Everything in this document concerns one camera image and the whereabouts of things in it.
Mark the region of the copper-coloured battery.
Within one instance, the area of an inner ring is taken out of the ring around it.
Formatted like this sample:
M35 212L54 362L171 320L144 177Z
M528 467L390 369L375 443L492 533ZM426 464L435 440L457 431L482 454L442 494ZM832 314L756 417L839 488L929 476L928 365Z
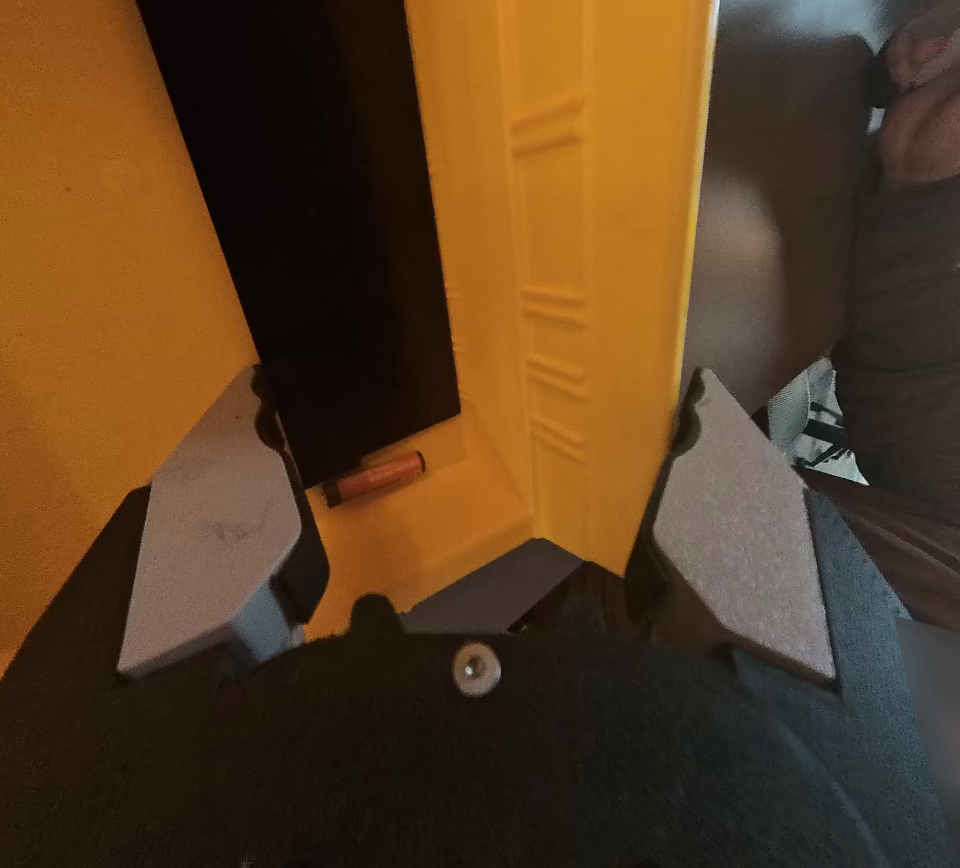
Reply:
M415 480L425 472L425 457L416 451L323 482L320 489L327 507L333 509L346 502Z

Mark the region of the yellow plastic bin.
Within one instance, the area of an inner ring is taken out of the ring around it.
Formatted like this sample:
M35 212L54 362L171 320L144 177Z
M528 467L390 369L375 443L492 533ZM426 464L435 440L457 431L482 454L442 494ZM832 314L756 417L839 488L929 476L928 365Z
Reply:
M254 343L135 0L2 0L2 670ZM528 537L622 574L680 391L718 0L406 0L462 416L328 511L314 639Z

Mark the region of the person's right hand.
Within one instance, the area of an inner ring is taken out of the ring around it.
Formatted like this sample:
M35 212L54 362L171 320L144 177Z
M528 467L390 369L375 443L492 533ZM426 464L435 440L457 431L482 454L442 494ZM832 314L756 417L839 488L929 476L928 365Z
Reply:
M884 186L901 189L958 176L958 15L930 10L914 16L879 58L892 90L877 136Z

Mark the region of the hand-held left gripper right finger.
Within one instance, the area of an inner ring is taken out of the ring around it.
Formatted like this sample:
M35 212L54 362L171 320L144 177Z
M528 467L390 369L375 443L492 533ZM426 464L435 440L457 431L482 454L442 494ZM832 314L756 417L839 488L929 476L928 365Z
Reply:
M624 575L630 614L670 648L735 648L831 685L805 485L713 371L680 411Z

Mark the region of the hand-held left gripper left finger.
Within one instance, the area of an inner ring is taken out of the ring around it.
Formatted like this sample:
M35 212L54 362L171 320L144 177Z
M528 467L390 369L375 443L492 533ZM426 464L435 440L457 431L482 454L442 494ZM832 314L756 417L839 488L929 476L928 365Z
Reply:
M330 563L280 422L247 367L151 477L119 674L218 646L255 665L306 642Z

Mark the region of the black panel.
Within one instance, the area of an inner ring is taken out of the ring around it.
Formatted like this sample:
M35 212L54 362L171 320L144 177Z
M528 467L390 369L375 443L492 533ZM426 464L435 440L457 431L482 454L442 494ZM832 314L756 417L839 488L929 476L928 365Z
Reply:
M304 486L461 411L404 0L135 0Z

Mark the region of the person's right forearm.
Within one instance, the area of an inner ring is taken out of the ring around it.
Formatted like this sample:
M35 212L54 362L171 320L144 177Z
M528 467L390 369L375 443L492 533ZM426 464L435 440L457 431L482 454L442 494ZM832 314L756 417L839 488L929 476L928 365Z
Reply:
M958 177L867 194L856 214L832 350L847 438L871 485L958 502Z

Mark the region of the white mesh chair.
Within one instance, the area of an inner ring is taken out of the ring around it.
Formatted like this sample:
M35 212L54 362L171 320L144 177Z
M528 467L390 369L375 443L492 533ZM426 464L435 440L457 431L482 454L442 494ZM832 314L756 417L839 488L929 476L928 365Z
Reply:
M765 406L766 434L795 467L814 469L853 455L835 394L835 371L822 357Z

